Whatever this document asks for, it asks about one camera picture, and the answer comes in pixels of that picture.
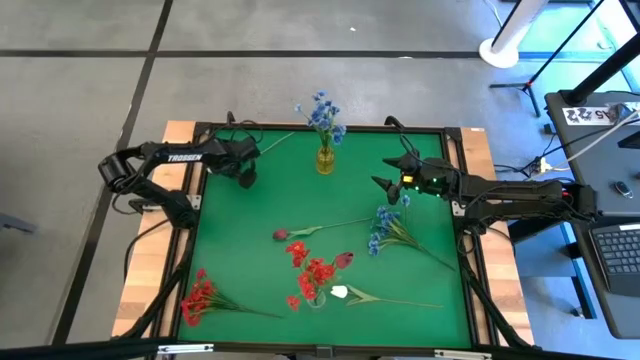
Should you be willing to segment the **green table mat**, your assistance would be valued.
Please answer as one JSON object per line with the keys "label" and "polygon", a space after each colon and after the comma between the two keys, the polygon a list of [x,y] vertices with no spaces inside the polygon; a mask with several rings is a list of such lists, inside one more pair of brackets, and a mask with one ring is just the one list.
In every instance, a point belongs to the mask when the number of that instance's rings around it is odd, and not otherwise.
{"label": "green table mat", "polygon": [[[336,149],[330,175],[315,168],[318,139],[300,132],[262,155],[257,179],[249,189],[234,180],[209,176],[206,181],[192,267],[204,268],[217,287],[254,310],[280,315],[215,312],[198,326],[182,325],[183,341],[466,348],[469,322],[457,264],[452,214],[441,199],[411,194],[407,224],[429,251],[454,267],[450,270],[406,246],[384,248],[371,256],[367,243],[371,220],[385,192],[371,179],[396,179],[398,171],[383,162],[404,150],[396,133],[349,133]],[[352,252],[352,264],[338,274],[342,284],[393,300],[441,305],[425,308],[374,302],[347,306],[328,296],[313,309],[297,312],[286,303],[299,291],[285,244],[274,231],[303,229],[362,218],[370,221],[315,232],[305,240],[314,258],[331,261]]]}

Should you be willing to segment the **dark grey keyboard desk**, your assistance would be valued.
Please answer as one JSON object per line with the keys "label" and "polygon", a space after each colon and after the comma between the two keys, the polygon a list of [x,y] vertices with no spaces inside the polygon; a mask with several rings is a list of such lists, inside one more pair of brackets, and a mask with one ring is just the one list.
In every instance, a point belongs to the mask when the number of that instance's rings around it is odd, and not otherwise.
{"label": "dark grey keyboard desk", "polygon": [[617,339],[640,340],[640,297],[608,291],[589,235],[591,229],[632,223],[640,223],[640,217],[603,217],[594,223],[575,223],[572,228],[610,333]]}

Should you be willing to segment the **black tripod stand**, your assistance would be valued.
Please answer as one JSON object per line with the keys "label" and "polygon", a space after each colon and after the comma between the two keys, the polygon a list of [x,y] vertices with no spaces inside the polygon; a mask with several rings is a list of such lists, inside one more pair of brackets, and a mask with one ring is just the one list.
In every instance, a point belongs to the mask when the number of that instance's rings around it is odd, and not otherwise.
{"label": "black tripod stand", "polygon": [[537,118],[541,117],[541,110],[536,100],[535,93],[533,91],[533,84],[542,74],[542,72],[555,60],[564,50],[569,41],[577,34],[577,32],[590,20],[594,13],[599,9],[604,0],[598,0],[596,4],[590,8],[588,14],[576,25],[576,27],[569,33],[569,35],[560,43],[556,50],[549,55],[543,65],[526,81],[522,83],[494,83],[488,86],[489,89],[506,89],[513,88],[518,89],[522,93],[528,96],[531,101],[534,114]]}

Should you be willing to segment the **black slanted post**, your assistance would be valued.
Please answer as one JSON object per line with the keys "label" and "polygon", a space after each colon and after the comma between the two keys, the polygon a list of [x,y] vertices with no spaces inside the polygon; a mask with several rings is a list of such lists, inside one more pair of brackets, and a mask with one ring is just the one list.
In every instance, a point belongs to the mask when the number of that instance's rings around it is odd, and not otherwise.
{"label": "black slanted post", "polygon": [[568,105],[582,105],[592,93],[639,55],[640,32],[636,33],[621,48],[616,50],[574,89],[562,90],[560,95]]}

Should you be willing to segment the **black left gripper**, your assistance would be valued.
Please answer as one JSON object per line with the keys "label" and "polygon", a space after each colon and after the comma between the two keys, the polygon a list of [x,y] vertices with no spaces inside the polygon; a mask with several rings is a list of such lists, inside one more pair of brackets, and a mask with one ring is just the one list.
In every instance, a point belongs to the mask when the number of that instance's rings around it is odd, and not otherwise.
{"label": "black left gripper", "polygon": [[243,140],[212,139],[209,141],[212,154],[209,172],[216,175],[239,176],[238,184],[249,189],[257,179],[257,172],[253,168],[241,173],[243,161],[249,161],[260,156],[256,141],[253,138]]}

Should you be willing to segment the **white pole with round base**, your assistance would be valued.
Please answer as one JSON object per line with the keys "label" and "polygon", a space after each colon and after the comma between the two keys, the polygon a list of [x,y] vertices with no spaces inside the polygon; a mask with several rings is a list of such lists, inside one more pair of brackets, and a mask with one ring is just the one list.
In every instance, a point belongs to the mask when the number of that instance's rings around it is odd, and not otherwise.
{"label": "white pole with round base", "polygon": [[506,69],[519,61],[521,42],[549,0],[518,0],[494,38],[479,45],[479,55],[489,65]]}

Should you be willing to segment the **blue desk leg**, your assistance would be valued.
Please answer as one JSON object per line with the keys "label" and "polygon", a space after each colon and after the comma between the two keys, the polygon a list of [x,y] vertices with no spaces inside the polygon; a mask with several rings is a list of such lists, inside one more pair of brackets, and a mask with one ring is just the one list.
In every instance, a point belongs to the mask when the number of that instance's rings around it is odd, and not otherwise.
{"label": "blue desk leg", "polygon": [[594,320],[597,318],[596,309],[589,295],[587,284],[584,276],[581,273],[578,261],[582,258],[582,254],[579,250],[578,243],[575,237],[572,226],[565,222],[560,225],[565,246],[563,253],[571,260],[573,266],[574,275],[570,277],[573,284],[576,297],[579,305],[572,309],[570,313],[574,317],[583,318],[586,320]]}

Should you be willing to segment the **red artificial flower bunch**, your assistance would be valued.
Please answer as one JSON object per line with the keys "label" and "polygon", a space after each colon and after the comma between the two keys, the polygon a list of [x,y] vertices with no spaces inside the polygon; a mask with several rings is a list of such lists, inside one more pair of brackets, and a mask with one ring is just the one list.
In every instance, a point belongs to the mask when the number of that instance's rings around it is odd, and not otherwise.
{"label": "red artificial flower bunch", "polygon": [[182,317],[190,327],[198,326],[205,315],[214,312],[238,312],[280,318],[280,315],[258,311],[239,304],[225,295],[204,268],[196,273],[195,282],[180,303]]}
{"label": "red artificial flower bunch", "polygon": [[311,250],[302,241],[289,244],[285,252],[291,256],[293,268],[299,270],[296,277],[299,292],[286,298],[289,308],[297,312],[303,300],[307,302],[316,296],[317,291],[324,291],[324,287],[334,279],[336,267],[323,258],[312,258]]}

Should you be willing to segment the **blue artificial flower bunch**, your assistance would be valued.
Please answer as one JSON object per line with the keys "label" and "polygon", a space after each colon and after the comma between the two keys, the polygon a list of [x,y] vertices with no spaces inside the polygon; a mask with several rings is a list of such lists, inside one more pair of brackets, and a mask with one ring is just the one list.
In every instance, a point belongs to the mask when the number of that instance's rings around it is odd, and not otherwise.
{"label": "blue artificial flower bunch", "polygon": [[428,255],[439,264],[454,270],[452,265],[429,251],[410,233],[407,220],[411,198],[408,195],[402,195],[400,204],[399,210],[396,210],[391,205],[380,205],[376,209],[371,223],[372,232],[367,243],[369,254],[377,256],[385,247],[406,246]]}
{"label": "blue artificial flower bunch", "polygon": [[307,126],[319,135],[322,146],[340,145],[347,133],[347,126],[336,120],[341,109],[328,98],[324,90],[314,93],[312,100],[314,106],[310,112],[306,112],[301,104],[296,104],[294,111],[302,115]]}

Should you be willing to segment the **silver metal bracket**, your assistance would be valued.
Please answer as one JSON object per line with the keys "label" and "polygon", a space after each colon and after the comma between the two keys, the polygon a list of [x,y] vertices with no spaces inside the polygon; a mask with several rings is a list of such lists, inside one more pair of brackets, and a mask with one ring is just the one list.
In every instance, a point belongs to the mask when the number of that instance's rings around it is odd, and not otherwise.
{"label": "silver metal bracket", "polygon": [[213,352],[215,346],[212,343],[204,344],[171,344],[160,345],[157,348],[158,355],[177,355]]}
{"label": "silver metal bracket", "polygon": [[447,360],[493,360],[490,353],[450,349],[435,349],[434,357]]}

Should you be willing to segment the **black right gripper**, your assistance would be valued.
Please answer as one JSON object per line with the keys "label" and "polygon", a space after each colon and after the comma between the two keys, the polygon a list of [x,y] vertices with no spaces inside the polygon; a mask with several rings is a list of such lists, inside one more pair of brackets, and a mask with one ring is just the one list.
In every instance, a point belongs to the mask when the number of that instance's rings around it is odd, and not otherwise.
{"label": "black right gripper", "polygon": [[[401,171],[401,183],[405,189],[419,193],[450,197],[455,190],[457,170],[443,159],[426,158],[418,163],[412,155],[384,158],[383,162]],[[384,190],[389,205],[400,199],[400,187],[389,179],[372,176],[371,179]]]}

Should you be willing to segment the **black keyboard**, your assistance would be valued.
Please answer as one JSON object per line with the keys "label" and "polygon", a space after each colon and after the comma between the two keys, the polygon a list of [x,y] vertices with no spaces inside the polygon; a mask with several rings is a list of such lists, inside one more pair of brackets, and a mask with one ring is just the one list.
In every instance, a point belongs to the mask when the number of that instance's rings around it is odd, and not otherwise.
{"label": "black keyboard", "polygon": [[595,228],[589,235],[608,291],[640,297],[640,223]]}

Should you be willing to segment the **white paper label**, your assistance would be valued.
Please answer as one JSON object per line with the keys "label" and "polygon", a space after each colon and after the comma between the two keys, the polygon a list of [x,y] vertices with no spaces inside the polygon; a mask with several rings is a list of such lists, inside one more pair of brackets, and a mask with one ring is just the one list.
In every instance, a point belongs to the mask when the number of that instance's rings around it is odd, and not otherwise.
{"label": "white paper label", "polygon": [[565,107],[562,114],[569,126],[609,126],[615,123],[607,107]]}

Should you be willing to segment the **yellow glass vase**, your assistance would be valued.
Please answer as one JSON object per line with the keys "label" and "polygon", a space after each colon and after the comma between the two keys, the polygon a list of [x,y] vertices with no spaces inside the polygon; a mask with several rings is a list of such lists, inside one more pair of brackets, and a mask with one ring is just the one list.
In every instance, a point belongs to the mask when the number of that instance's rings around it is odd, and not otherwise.
{"label": "yellow glass vase", "polygon": [[316,153],[316,170],[321,175],[329,175],[334,171],[335,152],[330,146],[322,146]]}

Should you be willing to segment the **black aluminium crossbar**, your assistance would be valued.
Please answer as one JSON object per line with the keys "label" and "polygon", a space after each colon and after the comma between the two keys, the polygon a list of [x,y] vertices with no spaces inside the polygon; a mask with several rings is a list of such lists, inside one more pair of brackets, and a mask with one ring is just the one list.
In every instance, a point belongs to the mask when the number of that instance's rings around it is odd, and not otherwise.
{"label": "black aluminium crossbar", "polygon": [[[204,344],[207,342],[177,343],[169,337],[124,339],[108,341],[71,343],[62,345],[43,345],[0,349],[0,360],[129,360],[139,357],[156,356],[160,345]],[[316,345],[262,344],[262,343],[212,343],[213,352],[232,353],[274,353],[283,355],[306,354],[315,356]],[[450,349],[490,353],[493,360],[620,360],[610,357],[587,356],[560,352],[549,352],[533,348],[512,348],[491,345],[478,345],[469,349],[429,348],[429,347],[364,347],[333,346],[337,356],[399,356],[434,357],[435,349]]]}

